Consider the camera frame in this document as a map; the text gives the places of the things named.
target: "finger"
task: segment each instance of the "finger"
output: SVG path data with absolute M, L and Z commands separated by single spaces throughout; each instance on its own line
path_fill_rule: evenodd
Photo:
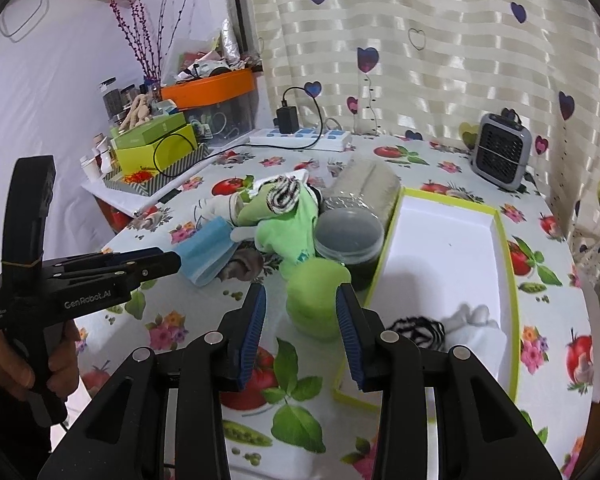
M 69 366 L 78 366 L 78 357 L 75 355 L 75 342 L 63 339 L 49 356 L 49 370 L 57 372 Z
M 64 399 L 78 389 L 79 381 L 78 367 L 71 366 L 53 374 L 46 382 L 46 387 L 58 397 Z
M 64 337 L 69 341 L 80 341 L 80 331 L 73 319 L 66 322 L 64 326 Z
M 33 370 L 11 348 L 2 331 L 0 331 L 0 367 L 17 384 L 24 388 L 31 388 L 35 382 Z

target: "power adapter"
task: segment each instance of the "power adapter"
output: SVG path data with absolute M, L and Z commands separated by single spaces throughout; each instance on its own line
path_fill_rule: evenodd
M 284 99 L 282 99 L 282 106 L 276 110 L 276 117 L 281 134 L 294 134 L 300 129 L 298 109 L 295 106 L 287 106 Z

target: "silver screw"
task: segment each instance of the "silver screw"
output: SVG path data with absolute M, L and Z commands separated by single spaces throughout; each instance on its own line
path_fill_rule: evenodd
M 222 341 L 222 339 L 223 339 L 223 336 L 219 332 L 208 332 L 205 335 L 205 342 L 209 343 L 210 345 L 218 344 L 219 342 Z
M 380 334 L 380 339 L 385 343 L 395 343 L 400 339 L 400 336 L 397 335 L 393 330 L 385 330 Z
M 456 346 L 454 348 L 454 356 L 462 361 L 466 361 L 471 357 L 471 351 L 466 346 Z
M 134 361 L 138 361 L 139 363 L 142 361 L 146 361 L 151 356 L 151 351 L 148 348 L 136 348 L 134 352 L 131 354 L 131 357 Z

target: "green cloth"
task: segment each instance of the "green cloth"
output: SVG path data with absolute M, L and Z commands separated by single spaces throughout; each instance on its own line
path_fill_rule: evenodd
M 320 340 L 340 336 L 336 290 L 350 282 L 347 267 L 333 260 L 310 258 L 299 264 L 286 285 L 286 312 L 294 326 Z
M 286 280 L 297 264 L 315 256 L 314 226 L 317 218 L 318 206 L 306 186 L 301 186 L 298 205 L 293 211 L 259 222 L 256 247 L 282 256 L 280 274 Z
M 267 218 L 273 218 L 276 214 L 269 209 L 267 205 L 267 195 L 269 191 L 273 189 L 276 184 L 271 182 L 270 184 L 264 184 L 258 194 L 251 199 L 251 201 L 244 205 L 238 214 L 238 220 L 236 225 L 238 227 L 247 227 L 258 225 L 260 220 L 266 220 Z

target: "beige figurine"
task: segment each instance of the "beige figurine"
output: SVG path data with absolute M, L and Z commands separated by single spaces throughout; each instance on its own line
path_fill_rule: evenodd
M 138 124 L 147 123 L 151 118 L 151 110 L 149 110 L 149 106 L 146 103 L 146 95 L 140 94 L 131 103 L 129 113 L 126 115 L 125 120 L 122 121 L 122 124 L 120 124 L 120 133 L 123 134 L 131 128 L 135 128 Z

